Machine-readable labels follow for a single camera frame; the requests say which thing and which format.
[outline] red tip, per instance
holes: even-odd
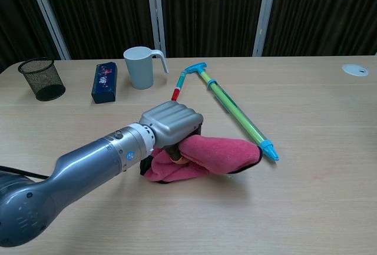
[[[177,101],[179,92],[181,92],[179,89],[174,89],[173,95],[171,96],[172,101]]]

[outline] black mesh pencil holder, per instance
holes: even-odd
[[[65,87],[54,66],[54,60],[35,58],[23,62],[18,71],[22,73],[40,101],[50,101],[63,95]]]

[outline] metal frame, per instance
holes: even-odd
[[[149,0],[149,9],[151,13],[154,47],[155,49],[161,50],[166,57],[162,1]]]
[[[58,50],[60,58],[71,59],[70,53],[68,52],[68,48],[60,31],[58,22],[55,18],[55,15],[51,9],[48,0],[37,0],[37,3],[39,5],[39,8],[41,9],[49,33],[51,34],[52,40],[54,40],[54,44]]]
[[[269,26],[270,13],[273,0],[262,0],[258,19],[257,32],[254,40],[253,57],[261,57],[264,41],[266,40],[267,28]]]

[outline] mug handle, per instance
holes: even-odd
[[[168,74],[169,70],[167,68],[167,64],[166,64],[164,53],[162,53],[160,50],[152,50],[151,53],[152,53],[152,56],[155,55],[155,56],[157,56],[157,57],[159,57],[161,59],[161,61],[163,62],[164,70]]]

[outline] white mug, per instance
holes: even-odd
[[[164,70],[168,74],[165,56],[160,50],[133,47],[124,51],[123,57],[130,74],[131,83],[136,89],[146,89],[153,85],[152,56],[154,55],[161,58]]]

